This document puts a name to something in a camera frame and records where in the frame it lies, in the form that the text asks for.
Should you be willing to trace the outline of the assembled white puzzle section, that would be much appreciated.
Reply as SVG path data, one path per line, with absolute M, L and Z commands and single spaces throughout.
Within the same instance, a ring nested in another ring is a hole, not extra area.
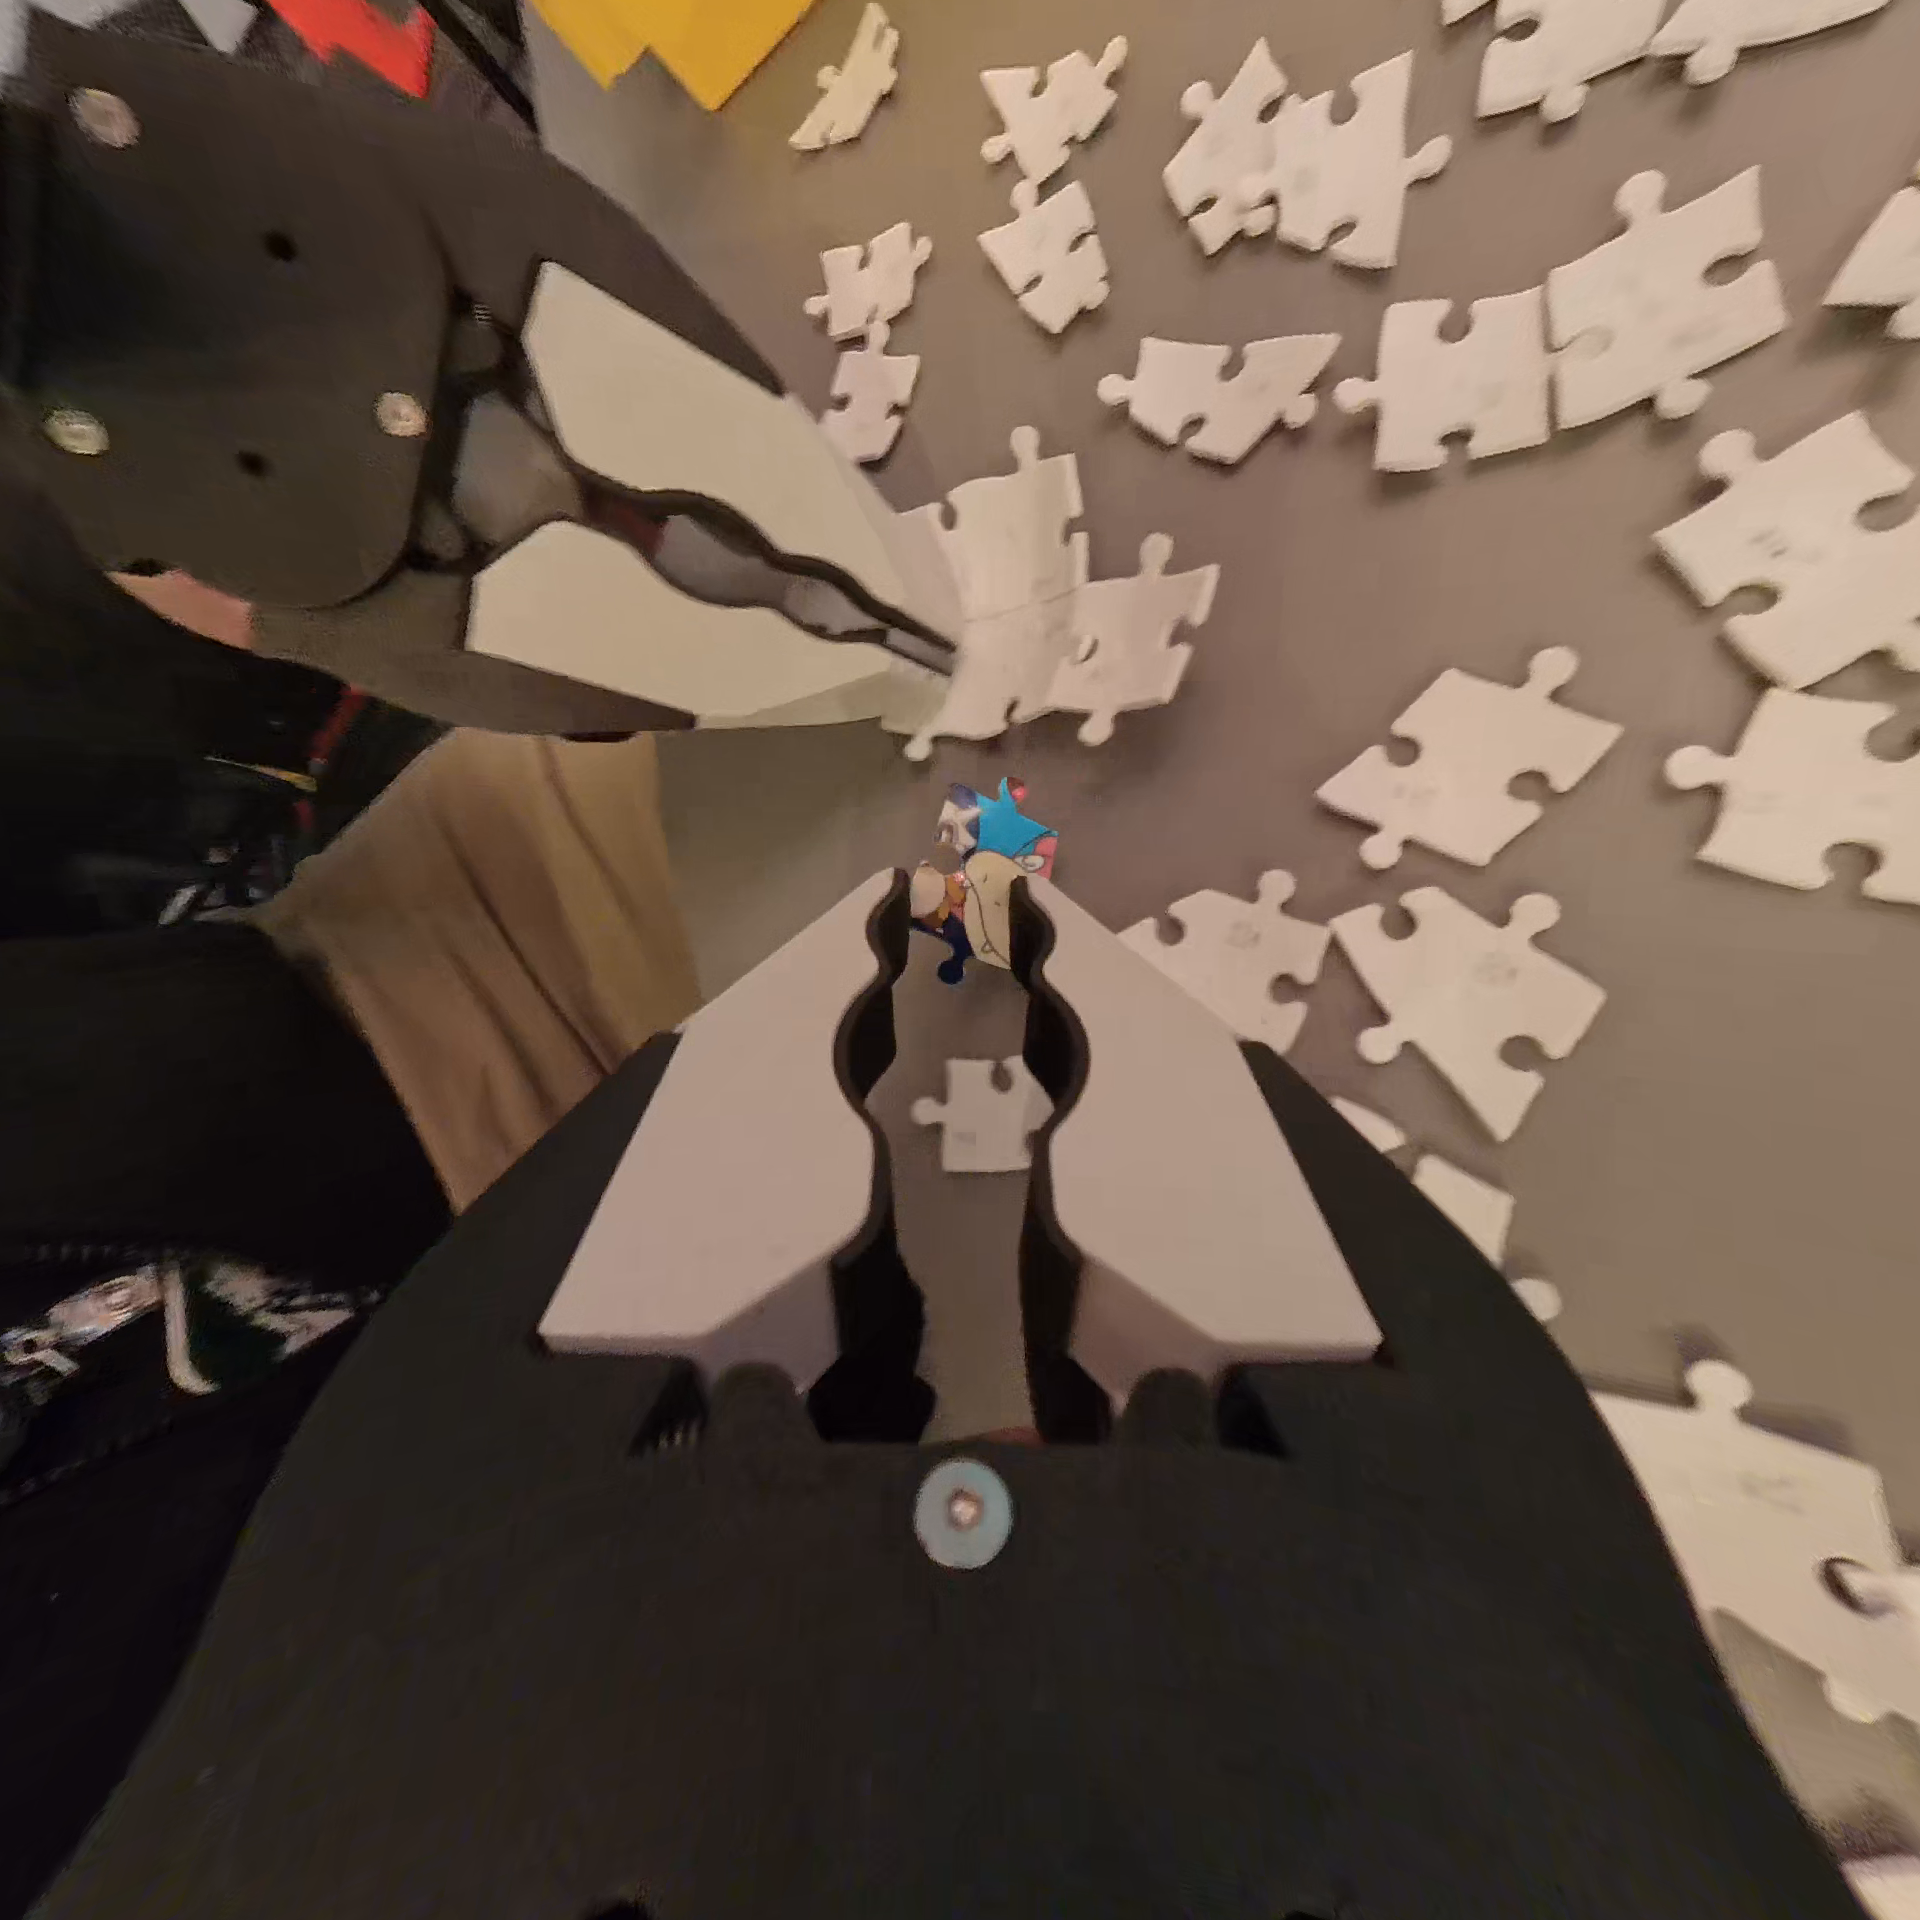
M 1121 712 L 1175 697 L 1193 658 L 1183 632 L 1214 606 L 1217 566 L 1172 569 L 1166 534 L 1142 540 L 1134 570 L 1094 581 L 1076 458 L 1044 454 L 1026 422 L 1009 449 L 1009 470 L 918 512 L 950 566 L 961 630 L 950 677 L 892 694 L 880 712 L 911 760 L 936 741 L 985 741 L 1049 712 L 1076 714 L 1084 745 L 1105 743 Z

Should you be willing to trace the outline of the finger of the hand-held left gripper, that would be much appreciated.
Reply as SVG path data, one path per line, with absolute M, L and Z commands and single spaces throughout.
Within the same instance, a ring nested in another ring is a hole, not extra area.
M 895 648 L 952 664 L 958 586 L 924 520 L 903 517 L 822 421 L 765 381 L 549 257 L 519 349 L 543 439 L 578 489 L 575 520 L 661 570 L 668 530 L 844 586 Z
M 470 577 L 464 652 L 682 714 L 697 728 L 815 728 L 936 714 L 950 671 L 833 585 L 678 526 L 661 570 L 634 545 L 549 520 Z

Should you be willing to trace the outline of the yellow plastic bin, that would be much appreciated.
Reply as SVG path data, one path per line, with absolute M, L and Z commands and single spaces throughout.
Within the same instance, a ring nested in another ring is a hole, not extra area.
M 654 56 L 714 111 L 815 9 L 813 1 L 529 1 L 578 66 L 610 89 Z

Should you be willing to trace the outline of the single colourful printed puzzle piece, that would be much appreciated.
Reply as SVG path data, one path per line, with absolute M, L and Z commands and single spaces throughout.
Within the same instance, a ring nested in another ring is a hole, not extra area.
M 944 949 L 935 975 L 950 989 L 970 967 L 1012 967 L 1012 887 L 1052 876 L 1061 834 L 1026 800 L 1018 775 L 994 788 L 950 784 L 932 834 L 938 857 L 921 862 L 908 880 L 911 930 Z

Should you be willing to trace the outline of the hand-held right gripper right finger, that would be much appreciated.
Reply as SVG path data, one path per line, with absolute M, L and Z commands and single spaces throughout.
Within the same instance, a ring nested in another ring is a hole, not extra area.
M 1049 1114 L 1018 1247 L 1032 1368 L 1368 1360 L 1381 1327 L 1234 1033 L 1052 880 L 1009 894 Z

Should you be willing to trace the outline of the scattered loose white puzzle pieces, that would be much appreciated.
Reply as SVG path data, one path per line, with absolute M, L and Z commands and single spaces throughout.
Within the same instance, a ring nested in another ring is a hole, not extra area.
M 1649 1305 L 1783 1297 L 1914 1399 L 1914 373 L 1838 264 L 1914 158 L 1914 4 L 881 4 L 903 96 L 806 213 L 935 246 L 924 425 L 1034 418 L 1120 532 L 1217 566 L 1068 876 L 1274 1052 L 1424 1085 Z M 863 727 L 778 824 L 909 862 Z

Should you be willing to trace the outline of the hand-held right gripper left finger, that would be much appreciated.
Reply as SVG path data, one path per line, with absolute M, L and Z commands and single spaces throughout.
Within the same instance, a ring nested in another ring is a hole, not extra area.
M 832 1260 L 874 1209 L 863 1096 L 833 1061 L 897 871 L 877 871 L 674 1033 L 537 1326 L 552 1353 L 826 1368 Z

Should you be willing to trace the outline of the red plastic object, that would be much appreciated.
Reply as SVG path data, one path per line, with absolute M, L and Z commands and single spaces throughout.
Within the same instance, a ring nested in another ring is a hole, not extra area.
M 405 97 L 428 96 L 437 30 L 425 7 L 392 13 L 375 1 L 266 1 L 266 9 L 321 63 L 344 56 Z

